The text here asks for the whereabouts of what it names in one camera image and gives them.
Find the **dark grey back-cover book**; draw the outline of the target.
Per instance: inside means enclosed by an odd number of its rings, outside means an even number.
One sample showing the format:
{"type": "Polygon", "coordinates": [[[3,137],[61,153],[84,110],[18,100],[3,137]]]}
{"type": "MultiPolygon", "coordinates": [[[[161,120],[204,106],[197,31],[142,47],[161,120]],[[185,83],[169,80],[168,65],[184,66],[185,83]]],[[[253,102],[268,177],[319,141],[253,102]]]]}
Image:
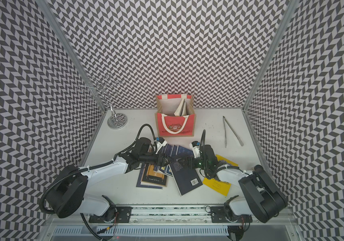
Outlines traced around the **dark grey back-cover book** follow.
{"type": "Polygon", "coordinates": [[[180,196],[203,185],[197,171],[183,165],[183,156],[172,157],[170,168],[180,196]]]}

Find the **blue book yellow label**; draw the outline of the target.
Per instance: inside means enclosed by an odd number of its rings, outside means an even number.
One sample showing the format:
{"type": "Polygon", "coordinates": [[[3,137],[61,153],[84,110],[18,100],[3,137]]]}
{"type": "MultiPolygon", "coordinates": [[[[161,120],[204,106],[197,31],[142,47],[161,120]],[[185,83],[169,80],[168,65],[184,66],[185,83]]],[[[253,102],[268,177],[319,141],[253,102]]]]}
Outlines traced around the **blue book yellow label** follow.
{"type": "MultiPolygon", "coordinates": [[[[192,150],[185,148],[183,146],[179,146],[179,145],[170,145],[167,144],[165,147],[162,148],[162,153],[165,153],[167,156],[173,157],[175,155],[179,155],[179,154],[188,154],[189,156],[193,156],[194,153],[192,150]]],[[[164,174],[170,177],[173,177],[172,174],[172,169],[171,167],[165,166],[165,167],[159,167],[159,166],[155,166],[154,171],[156,173],[160,173],[160,174],[164,174]]]]}

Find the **red burlap Christmas bag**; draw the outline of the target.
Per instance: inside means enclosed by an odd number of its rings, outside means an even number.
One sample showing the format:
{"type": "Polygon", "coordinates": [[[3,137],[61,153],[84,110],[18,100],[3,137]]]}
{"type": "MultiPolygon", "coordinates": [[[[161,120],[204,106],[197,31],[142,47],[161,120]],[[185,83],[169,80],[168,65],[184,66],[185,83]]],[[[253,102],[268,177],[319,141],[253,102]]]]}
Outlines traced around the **red burlap Christmas bag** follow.
{"type": "Polygon", "coordinates": [[[194,135],[196,114],[193,108],[193,95],[162,94],[156,96],[156,102],[155,120],[159,136],[192,137],[194,135]],[[174,116],[182,98],[187,101],[188,114],[186,116],[174,116]]]}

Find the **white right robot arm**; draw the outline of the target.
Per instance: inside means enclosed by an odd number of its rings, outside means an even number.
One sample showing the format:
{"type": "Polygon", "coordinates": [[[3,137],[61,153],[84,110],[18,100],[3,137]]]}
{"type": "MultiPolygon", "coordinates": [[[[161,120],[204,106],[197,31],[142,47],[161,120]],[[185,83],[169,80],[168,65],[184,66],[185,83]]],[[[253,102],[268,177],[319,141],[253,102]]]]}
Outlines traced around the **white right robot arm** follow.
{"type": "Polygon", "coordinates": [[[210,145],[194,146],[193,154],[181,153],[172,157],[174,163],[194,170],[200,169],[208,180],[229,183],[240,188],[242,198],[232,197],[224,203],[224,216],[229,222],[240,221],[245,215],[267,223],[288,206],[288,199],[261,165],[243,171],[220,160],[210,145]]]}

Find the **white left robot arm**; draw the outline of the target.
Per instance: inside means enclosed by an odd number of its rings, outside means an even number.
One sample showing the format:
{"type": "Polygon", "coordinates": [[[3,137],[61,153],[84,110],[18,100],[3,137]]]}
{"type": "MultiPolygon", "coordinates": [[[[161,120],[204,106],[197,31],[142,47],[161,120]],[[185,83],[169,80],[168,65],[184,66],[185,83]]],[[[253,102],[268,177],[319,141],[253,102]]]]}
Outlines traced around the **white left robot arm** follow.
{"type": "Polygon", "coordinates": [[[95,166],[66,166],[42,194],[38,206],[41,212],[63,219],[73,214],[104,216],[113,202],[105,195],[93,196],[87,189],[116,175],[129,173],[141,164],[166,166],[171,158],[162,153],[167,145],[164,138],[139,138],[116,153],[112,160],[95,166]]]}

